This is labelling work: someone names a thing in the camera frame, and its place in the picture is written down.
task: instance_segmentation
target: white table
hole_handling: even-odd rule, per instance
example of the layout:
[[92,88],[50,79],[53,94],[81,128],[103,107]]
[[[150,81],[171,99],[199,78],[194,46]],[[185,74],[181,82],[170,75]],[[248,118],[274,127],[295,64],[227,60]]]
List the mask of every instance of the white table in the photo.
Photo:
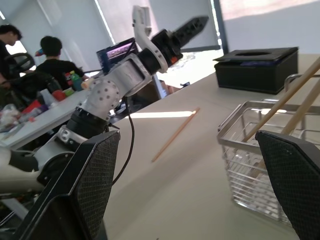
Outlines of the white table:
[[[218,88],[205,77],[141,112],[201,110],[155,162],[152,158],[184,117],[136,118],[131,160],[112,187],[104,220],[110,240],[296,240],[292,228],[235,205],[231,200],[219,124],[248,100],[268,94]],[[129,151],[128,119],[120,127],[115,176]]]
[[18,149],[51,129],[63,124],[70,119],[78,103],[85,100],[86,94],[86,90],[75,92],[65,100],[59,102],[58,106],[37,116],[34,122],[27,122],[15,135],[1,140],[1,143],[12,149]]

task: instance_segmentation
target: black shirt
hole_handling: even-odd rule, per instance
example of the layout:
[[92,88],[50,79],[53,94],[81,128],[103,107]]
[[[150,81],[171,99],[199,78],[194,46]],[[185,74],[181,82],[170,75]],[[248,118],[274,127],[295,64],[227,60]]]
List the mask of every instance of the black shirt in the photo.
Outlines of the black shirt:
[[63,90],[70,88],[67,83],[65,74],[74,71],[81,78],[85,75],[77,66],[71,61],[62,61],[57,59],[48,59],[44,63],[40,64],[36,71],[50,74],[60,84]]
[[0,40],[0,73],[7,80],[19,78],[19,74],[11,74],[9,65],[14,65],[16,61],[12,58],[5,60],[6,57],[10,56],[6,48],[6,44]]

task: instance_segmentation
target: wire basket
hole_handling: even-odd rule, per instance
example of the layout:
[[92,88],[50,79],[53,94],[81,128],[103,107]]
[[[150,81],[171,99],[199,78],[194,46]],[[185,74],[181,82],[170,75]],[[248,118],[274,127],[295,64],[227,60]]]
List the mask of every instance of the wire basket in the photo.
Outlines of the wire basket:
[[[253,136],[242,142],[263,115],[277,100],[247,101],[239,105],[218,127],[217,139],[233,200],[250,210],[291,225],[279,204],[266,169],[258,167],[263,161],[258,142]],[[280,133],[299,105],[286,104],[261,128]],[[320,147],[320,106],[312,106],[292,135]]]

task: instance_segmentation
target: man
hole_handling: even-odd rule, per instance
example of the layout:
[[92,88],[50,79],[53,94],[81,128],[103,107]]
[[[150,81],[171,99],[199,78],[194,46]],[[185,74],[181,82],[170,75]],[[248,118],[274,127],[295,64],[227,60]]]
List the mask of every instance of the man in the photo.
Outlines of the man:
[[21,38],[21,32],[15,26],[9,24],[0,26],[0,84],[5,88],[10,87],[10,84],[7,82],[7,80],[20,77],[19,74],[12,75],[10,73],[10,62],[5,60],[6,57],[10,56],[6,45],[14,46],[16,41],[19,41]]
[[83,80],[88,78],[73,62],[60,60],[62,43],[58,38],[45,36],[41,39],[40,45],[46,60],[36,68],[36,71],[53,76],[63,90],[70,88],[65,77],[66,73],[74,71]]

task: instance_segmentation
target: computer screen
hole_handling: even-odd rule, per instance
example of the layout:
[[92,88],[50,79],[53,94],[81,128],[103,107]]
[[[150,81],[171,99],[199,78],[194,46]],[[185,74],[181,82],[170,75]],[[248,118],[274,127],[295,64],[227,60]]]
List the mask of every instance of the computer screen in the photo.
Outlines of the computer screen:
[[[108,74],[111,68],[123,59],[133,40],[134,38],[132,37],[96,52],[104,74]],[[130,54],[132,53],[138,53],[138,48],[135,43],[130,50]]]

